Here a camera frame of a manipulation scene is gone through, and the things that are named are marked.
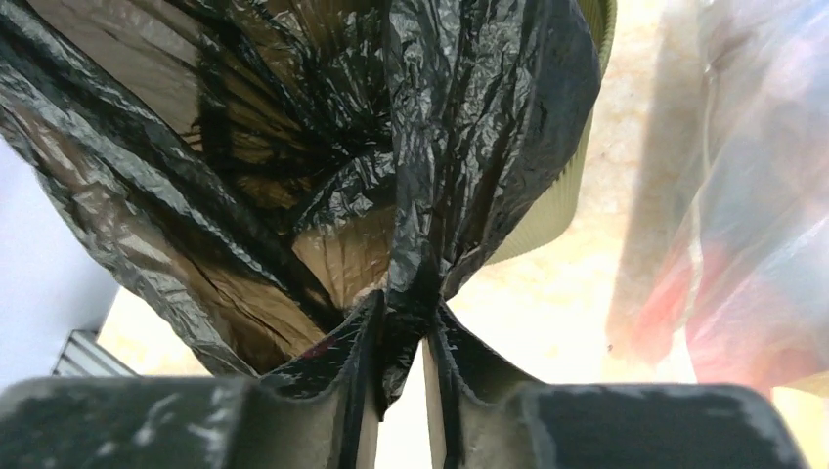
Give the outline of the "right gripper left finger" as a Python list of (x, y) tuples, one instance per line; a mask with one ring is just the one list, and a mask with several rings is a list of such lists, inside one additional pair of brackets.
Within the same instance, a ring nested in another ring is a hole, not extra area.
[(367, 295), (317, 345), (260, 379), (53, 377), (1, 397), (5, 468), (371, 468), (379, 411)]

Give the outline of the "green mesh trash bin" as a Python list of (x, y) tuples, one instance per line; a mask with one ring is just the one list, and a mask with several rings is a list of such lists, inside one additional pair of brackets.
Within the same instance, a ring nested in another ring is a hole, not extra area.
[[(596, 47), (600, 73), (604, 74), (614, 41), (618, 2), (579, 0), (578, 4)], [(593, 115), (590, 114), (573, 156), (557, 179), (535, 201), (500, 248), (486, 262), (487, 265), (494, 265), (547, 245), (560, 237), (570, 226), (579, 202), (592, 122)]]

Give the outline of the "black trash bag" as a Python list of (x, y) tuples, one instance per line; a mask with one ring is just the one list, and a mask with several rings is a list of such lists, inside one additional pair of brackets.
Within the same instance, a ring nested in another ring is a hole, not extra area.
[(366, 295), (384, 403), (586, 134), (598, 1), (5, 1), (1, 132), (213, 373)]

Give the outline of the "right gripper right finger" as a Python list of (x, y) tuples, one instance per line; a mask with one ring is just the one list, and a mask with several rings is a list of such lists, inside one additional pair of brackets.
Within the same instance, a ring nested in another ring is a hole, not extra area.
[(436, 468), (789, 468), (806, 460), (780, 415), (732, 385), (547, 384), (446, 305), (423, 344)]

